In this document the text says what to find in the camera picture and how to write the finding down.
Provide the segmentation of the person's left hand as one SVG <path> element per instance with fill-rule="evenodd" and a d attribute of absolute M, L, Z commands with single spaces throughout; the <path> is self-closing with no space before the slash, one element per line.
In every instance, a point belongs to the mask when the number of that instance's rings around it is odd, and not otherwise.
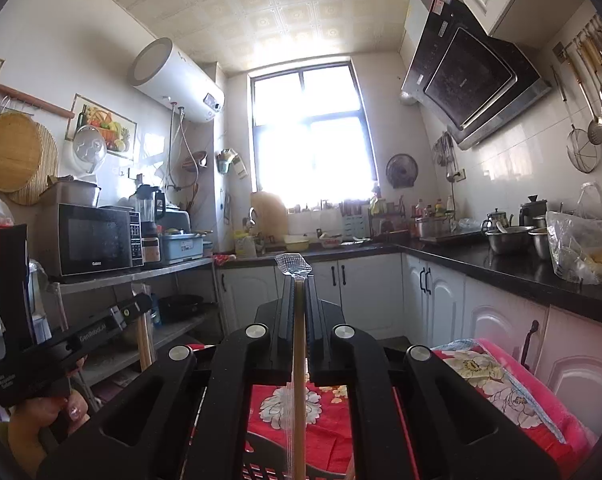
<path fill-rule="evenodd" d="M 84 396 L 72 389 L 67 398 L 30 399 L 12 409 L 7 425 L 8 448 L 16 463 L 32 479 L 47 456 L 39 434 L 60 415 L 68 421 L 66 432 L 73 434 L 89 420 Z"/>

